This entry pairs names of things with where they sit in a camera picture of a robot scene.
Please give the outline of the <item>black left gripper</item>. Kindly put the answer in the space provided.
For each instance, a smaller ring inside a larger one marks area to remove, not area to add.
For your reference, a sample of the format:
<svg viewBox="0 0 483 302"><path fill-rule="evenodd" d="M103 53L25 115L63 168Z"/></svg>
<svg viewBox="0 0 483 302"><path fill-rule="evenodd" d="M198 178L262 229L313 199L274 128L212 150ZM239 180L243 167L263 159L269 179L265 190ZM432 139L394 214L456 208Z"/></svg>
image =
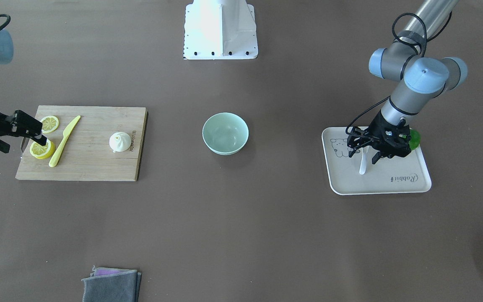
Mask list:
<svg viewBox="0 0 483 302"><path fill-rule="evenodd" d="M381 158L406 157L411 153L409 146L410 127L401 120L398 125L393 125L379 112L362 136L349 135L347 146L348 157L367 145L377 152L371 159L376 164Z"/></svg>

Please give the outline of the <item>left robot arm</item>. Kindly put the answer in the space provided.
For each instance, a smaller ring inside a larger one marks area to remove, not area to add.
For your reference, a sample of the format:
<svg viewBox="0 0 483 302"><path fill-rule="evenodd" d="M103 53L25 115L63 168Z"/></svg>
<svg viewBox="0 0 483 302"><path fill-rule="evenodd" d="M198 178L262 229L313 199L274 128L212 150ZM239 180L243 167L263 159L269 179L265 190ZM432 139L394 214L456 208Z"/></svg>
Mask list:
<svg viewBox="0 0 483 302"><path fill-rule="evenodd" d="M364 147L376 154L372 163L381 158L406 157L416 149L420 134L410 123L433 98L460 86L468 75L466 63L457 57L435 59L426 56L427 44L448 25L456 0L426 0L416 13L401 17L411 20L400 32L392 24L393 43L377 49L369 60L372 75L397 82L397 87L380 101L378 111L366 129L347 126L348 156Z"/></svg>

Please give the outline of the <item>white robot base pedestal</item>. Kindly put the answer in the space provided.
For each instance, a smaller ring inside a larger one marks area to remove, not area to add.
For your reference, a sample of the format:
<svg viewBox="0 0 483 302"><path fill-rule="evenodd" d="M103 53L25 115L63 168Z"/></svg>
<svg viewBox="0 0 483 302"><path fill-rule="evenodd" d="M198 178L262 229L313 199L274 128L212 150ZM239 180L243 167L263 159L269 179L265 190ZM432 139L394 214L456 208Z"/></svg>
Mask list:
<svg viewBox="0 0 483 302"><path fill-rule="evenodd" d="M185 7L183 59L257 58L254 6L245 0L194 0Z"/></svg>

